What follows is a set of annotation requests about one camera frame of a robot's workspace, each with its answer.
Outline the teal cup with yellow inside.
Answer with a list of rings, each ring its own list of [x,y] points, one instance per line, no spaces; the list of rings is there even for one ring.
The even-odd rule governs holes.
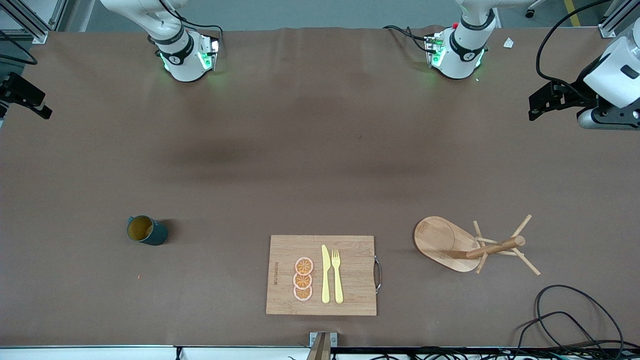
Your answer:
[[[130,240],[149,246],[160,246],[169,239],[165,224],[147,215],[129,217],[126,234]]]

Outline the wooden mug rack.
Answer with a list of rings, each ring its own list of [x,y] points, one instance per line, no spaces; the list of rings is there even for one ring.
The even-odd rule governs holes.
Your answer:
[[[480,274],[490,256],[514,256],[540,276],[542,272],[521,251],[526,244],[521,233],[532,218],[526,215],[507,239],[496,241],[483,235],[476,220],[470,233],[448,219],[428,216],[414,227],[413,243],[421,255],[451,271]]]

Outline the brown table cover mat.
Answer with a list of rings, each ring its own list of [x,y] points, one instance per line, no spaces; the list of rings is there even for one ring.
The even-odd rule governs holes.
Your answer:
[[[13,105],[0,128],[0,346],[512,346],[553,284],[640,345],[640,131],[528,120],[546,34],[498,29],[449,80],[389,30],[227,32],[193,83],[144,34],[50,35],[23,73],[50,120]],[[137,215],[167,241],[129,239]],[[507,255],[453,271],[413,242],[431,216],[502,242],[527,215],[541,275]],[[267,314],[272,235],[373,236],[377,314]]]

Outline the yellow plastic fork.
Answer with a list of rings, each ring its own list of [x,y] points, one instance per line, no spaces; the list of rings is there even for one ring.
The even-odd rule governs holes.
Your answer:
[[[341,256],[338,249],[331,250],[331,264],[334,270],[334,300],[341,305],[345,300],[345,296],[340,273]]]

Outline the yellow plastic knife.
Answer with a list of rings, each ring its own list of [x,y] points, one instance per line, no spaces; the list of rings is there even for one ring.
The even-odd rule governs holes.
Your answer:
[[[325,244],[321,246],[322,251],[322,292],[321,301],[323,304],[330,302],[330,285],[329,285],[329,270],[331,269],[331,257],[329,255],[329,249]]]

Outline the aluminium frame post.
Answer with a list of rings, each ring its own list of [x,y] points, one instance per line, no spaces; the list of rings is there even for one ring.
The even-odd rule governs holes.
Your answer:
[[[19,39],[45,44],[61,28],[69,0],[0,0],[0,30]]]
[[[602,39],[615,38],[617,31],[626,29],[640,16],[640,0],[612,0],[598,23]]]

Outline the metal bracket with post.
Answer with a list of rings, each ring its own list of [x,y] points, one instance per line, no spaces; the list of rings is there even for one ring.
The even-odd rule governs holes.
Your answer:
[[[338,346],[337,332],[310,332],[310,351],[306,360],[333,360],[333,349]]]

